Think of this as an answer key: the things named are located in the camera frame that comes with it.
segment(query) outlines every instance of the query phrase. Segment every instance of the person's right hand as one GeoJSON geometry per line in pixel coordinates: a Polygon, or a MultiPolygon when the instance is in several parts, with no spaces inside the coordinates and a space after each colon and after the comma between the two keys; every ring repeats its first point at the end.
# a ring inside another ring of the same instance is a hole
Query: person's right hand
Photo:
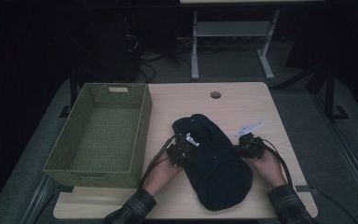
{"type": "Polygon", "coordinates": [[[283,177],[279,160],[268,150],[264,150],[264,155],[260,159],[245,159],[255,167],[260,176],[269,182],[273,188],[287,184],[283,177]]]}

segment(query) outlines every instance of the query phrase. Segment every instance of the table hole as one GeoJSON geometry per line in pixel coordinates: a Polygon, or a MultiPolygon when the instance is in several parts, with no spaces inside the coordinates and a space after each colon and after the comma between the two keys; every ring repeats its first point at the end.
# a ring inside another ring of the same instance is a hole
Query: table hole
{"type": "Polygon", "coordinates": [[[218,91],[213,91],[211,92],[211,97],[214,99],[219,99],[220,97],[222,97],[222,94],[218,91]]]}

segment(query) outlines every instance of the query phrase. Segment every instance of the basket handle hole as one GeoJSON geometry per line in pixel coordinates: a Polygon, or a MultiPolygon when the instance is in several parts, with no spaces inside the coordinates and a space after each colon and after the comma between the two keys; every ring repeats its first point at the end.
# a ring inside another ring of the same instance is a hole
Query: basket handle hole
{"type": "Polygon", "coordinates": [[[127,87],[108,87],[110,92],[129,92],[127,87]]]}

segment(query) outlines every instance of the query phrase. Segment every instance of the basket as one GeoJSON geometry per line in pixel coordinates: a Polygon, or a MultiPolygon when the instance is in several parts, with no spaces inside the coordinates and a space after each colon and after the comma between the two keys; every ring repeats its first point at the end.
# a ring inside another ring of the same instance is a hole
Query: basket
{"type": "Polygon", "coordinates": [[[86,83],[43,171],[65,186],[138,188],[151,109],[147,84],[86,83]]]}

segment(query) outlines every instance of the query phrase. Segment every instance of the forearm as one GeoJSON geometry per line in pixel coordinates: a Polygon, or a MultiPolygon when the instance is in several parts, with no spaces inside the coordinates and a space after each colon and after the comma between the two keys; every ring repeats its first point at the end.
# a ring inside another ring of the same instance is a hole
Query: forearm
{"type": "Polygon", "coordinates": [[[103,224],[141,223],[156,205],[153,196],[145,189],[138,189],[117,211],[103,219],[103,224]]]}
{"type": "Polygon", "coordinates": [[[281,223],[315,223],[290,186],[282,185],[272,189],[268,197],[281,223]]]}

